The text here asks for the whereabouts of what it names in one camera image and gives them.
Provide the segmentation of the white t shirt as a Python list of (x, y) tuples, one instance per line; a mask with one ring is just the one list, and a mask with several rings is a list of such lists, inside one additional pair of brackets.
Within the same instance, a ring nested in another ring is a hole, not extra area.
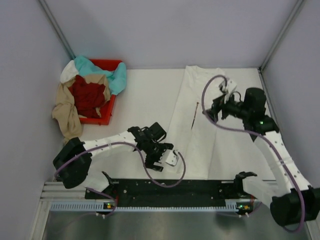
[(68, 82), (70, 79), (74, 78), (76, 75), (79, 74), (79, 71), (77, 70), (75, 66), (75, 61), (71, 60), (63, 69), (61, 75), (60, 75), (60, 82), (62, 84)]
[(186, 66), (168, 128), (167, 141), (174, 145), (183, 160), (166, 165), (166, 179), (230, 180), (232, 175), (216, 144), (218, 128), (203, 114), (201, 99), (207, 82), (216, 75), (231, 78), (226, 68)]

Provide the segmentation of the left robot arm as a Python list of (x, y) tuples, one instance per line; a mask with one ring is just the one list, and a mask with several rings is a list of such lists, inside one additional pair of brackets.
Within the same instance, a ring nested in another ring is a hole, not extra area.
[(162, 163), (174, 167), (179, 159), (173, 144), (162, 142), (166, 136), (166, 131), (155, 122), (150, 127), (133, 126), (120, 134), (96, 140), (72, 138), (53, 160), (55, 177), (66, 189), (83, 186), (96, 190), (102, 198), (109, 198), (114, 191), (111, 178), (103, 170), (94, 169), (94, 163), (118, 153), (140, 150), (145, 153), (145, 167), (162, 172)]

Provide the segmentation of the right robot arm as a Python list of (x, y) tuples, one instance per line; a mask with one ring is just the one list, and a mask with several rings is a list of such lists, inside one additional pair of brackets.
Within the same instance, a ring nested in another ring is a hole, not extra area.
[(281, 227), (315, 220), (320, 213), (320, 190), (298, 170), (283, 143), (279, 127), (266, 114), (264, 91), (248, 88), (244, 100), (236, 101), (235, 90), (223, 86), (219, 90), (222, 95), (212, 101), (206, 113), (214, 122), (228, 116), (240, 119), (244, 127), (242, 132), (250, 135), (276, 180), (276, 187), (271, 187), (256, 173), (242, 171), (235, 176), (234, 194), (239, 198), (247, 195), (257, 198), (269, 207), (274, 221)]

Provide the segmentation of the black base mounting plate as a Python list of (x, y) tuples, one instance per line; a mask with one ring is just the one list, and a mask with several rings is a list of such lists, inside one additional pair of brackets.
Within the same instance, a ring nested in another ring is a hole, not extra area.
[(237, 200), (244, 209), (258, 201), (246, 193), (238, 193), (233, 181), (182, 180), (166, 188), (149, 179), (114, 179), (105, 192), (117, 200), (119, 207), (225, 207), (226, 200)]

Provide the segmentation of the red plastic bin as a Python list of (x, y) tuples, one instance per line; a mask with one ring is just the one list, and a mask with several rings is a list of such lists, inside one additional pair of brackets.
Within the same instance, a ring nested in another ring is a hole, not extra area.
[[(102, 70), (106, 71), (114, 71), (118, 65), (122, 62), (118, 59), (90, 59), (93, 64)], [(87, 125), (99, 125), (99, 126), (107, 126), (110, 123), (110, 119), (112, 117), (112, 112), (114, 108), (114, 104), (116, 101), (116, 95), (111, 95), (110, 100), (107, 101), (101, 108), (101, 118), (84, 118), (80, 117), (81, 124)]]

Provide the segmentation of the teal t shirt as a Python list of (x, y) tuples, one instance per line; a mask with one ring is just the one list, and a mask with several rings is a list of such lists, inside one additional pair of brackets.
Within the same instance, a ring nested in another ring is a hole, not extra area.
[(91, 74), (105, 75), (112, 95), (118, 95), (127, 86), (127, 67), (122, 60), (77, 56), (74, 65), (82, 77)]

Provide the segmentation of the dark red t shirt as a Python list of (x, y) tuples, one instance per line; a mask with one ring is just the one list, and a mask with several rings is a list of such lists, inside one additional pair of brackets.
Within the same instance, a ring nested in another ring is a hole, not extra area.
[(80, 116), (101, 118), (100, 108), (110, 99), (109, 88), (105, 85), (105, 76), (93, 74), (94, 81), (76, 75), (74, 83), (68, 88), (74, 98), (74, 105)]

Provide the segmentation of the beige t shirt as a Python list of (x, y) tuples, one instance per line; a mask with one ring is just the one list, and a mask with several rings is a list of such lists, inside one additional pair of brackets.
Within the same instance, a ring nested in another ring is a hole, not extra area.
[[(104, 74), (89, 74), (83, 76), (86, 82), (94, 81), (93, 75), (104, 75)], [(69, 140), (81, 137), (83, 134), (83, 127), (80, 122), (80, 117), (77, 108), (75, 107), (75, 100), (69, 91), (69, 87), (74, 83), (75, 77), (65, 83), (60, 83), (56, 92), (55, 107), (52, 110), (52, 118), (57, 120), (60, 131), (63, 135), (63, 143), (66, 144)], [(109, 89), (109, 83), (105, 76), (104, 84), (109, 90), (109, 100), (111, 93)]]

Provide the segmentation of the right corner aluminium post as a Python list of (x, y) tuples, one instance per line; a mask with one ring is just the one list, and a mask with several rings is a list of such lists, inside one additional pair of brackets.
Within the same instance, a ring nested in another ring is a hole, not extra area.
[(299, 16), (299, 14), (302, 11), (306, 2), (307, 2), (306, 0), (296, 0), (295, 1), (295, 4), (294, 4), (292, 10), (290, 11), (290, 14), (288, 15), (288, 17), (285, 20), (283, 26), (281, 27), (279, 33), (277, 34), (274, 42), (272, 43), (270, 49), (268, 50), (265, 58), (262, 61), (262, 64), (258, 68), (261, 73), (267, 68), (272, 57), (276, 54), (278, 48), (281, 46), (284, 38), (286, 37), (291, 26), (294, 24), (295, 20)]

